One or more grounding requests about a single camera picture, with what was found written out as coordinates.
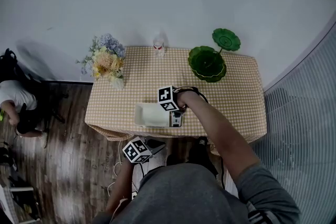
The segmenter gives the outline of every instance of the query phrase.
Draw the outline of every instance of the wrist strap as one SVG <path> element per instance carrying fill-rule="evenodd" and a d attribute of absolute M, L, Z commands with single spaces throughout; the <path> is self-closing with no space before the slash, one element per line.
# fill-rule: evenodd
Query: wrist strap
<path fill-rule="evenodd" d="M 199 96 L 201 96 L 205 102 L 209 103 L 208 100 L 206 99 L 206 97 L 199 92 L 198 88 L 196 87 L 191 87 L 191 86 L 182 86 L 182 87 L 179 87 L 175 90 L 173 90 L 174 93 L 181 93 L 181 92 L 186 92 L 186 91 L 192 91 L 192 92 L 196 92 Z M 182 107 L 183 109 L 186 109 L 188 106 L 187 104 Z"/>

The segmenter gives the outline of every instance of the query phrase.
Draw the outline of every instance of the person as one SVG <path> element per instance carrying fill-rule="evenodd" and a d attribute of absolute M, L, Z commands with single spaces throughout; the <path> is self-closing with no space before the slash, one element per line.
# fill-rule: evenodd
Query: person
<path fill-rule="evenodd" d="M 177 102 L 195 113 L 236 184 L 239 199 L 222 189 L 204 165 L 184 163 L 148 172 L 131 200 L 134 165 L 125 160 L 106 210 L 93 224 L 295 223 L 300 211 L 260 163 L 252 148 L 219 111 L 195 92 Z"/>
<path fill-rule="evenodd" d="M 19 81 L 0 83 L 0 107 L 8 114 L 10 125 L 16 126 L 17 135 L 38 137 L 42 148 L 47 146 L 48 134 L 35 129 L 40 120 L 37 100 Z"/>

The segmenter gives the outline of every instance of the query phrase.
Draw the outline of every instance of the plastic water bottle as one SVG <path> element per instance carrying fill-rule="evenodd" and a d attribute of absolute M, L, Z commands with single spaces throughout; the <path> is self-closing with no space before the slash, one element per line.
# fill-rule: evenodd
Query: plastic water bottle
<path fill-rule="evenodd" d="M 164 56 L 164 39 L 157 35 L 153 40 L 154 54 L 161 58 Z"/>

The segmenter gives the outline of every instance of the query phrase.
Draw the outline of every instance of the beige tablecloth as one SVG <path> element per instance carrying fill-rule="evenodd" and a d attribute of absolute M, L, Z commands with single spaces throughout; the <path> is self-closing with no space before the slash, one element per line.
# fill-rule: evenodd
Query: beige tablecloth
<path fill-rule="evenodd" d="M 134 135 L 159 137 L 205 136 L 190 109 L 181 128 L 154 129 L 134 125 L 138 102 L 157 102 L 157 89 L 173 85 L 198 87 L 209 103 L 221 111 L 247 142 L 266 134 L 263 89 L 257 62 L 252 57 L 222 53 L 226 76 L 217 83 L 198 79 L 188 65 L 188 49 L 166 48 L 162 59 L 151 47 L 127 47 L 123 90 L 115 90 L 101 78 L 93 84 L 85 122 L 108 140 L 126 140 Z"/>

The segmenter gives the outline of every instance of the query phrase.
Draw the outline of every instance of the blue hydrangea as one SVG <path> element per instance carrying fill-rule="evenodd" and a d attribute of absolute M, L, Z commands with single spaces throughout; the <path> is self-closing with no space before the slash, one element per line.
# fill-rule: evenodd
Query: blue hydrangea
<path fill-rule="evenodd" d="M 102 35 L 99 39 L 100 46 L 106 46 L 109 50 L 119 47 L 121 44 L 111 34 Z"/>
<path fill-rule="evenodd" d="M 111 34 L 102 35 L 99 39 L 100 46 L 106 46 L 108 50 L 114 52 L 118 57 L 125 56 L 125 48 Z"/>
<path fill-rule="evenodd" d="M 114 52 L 118 57 L 125 57 L 125 48 L 122 45 L 120 47 L 115 47 Z"/>

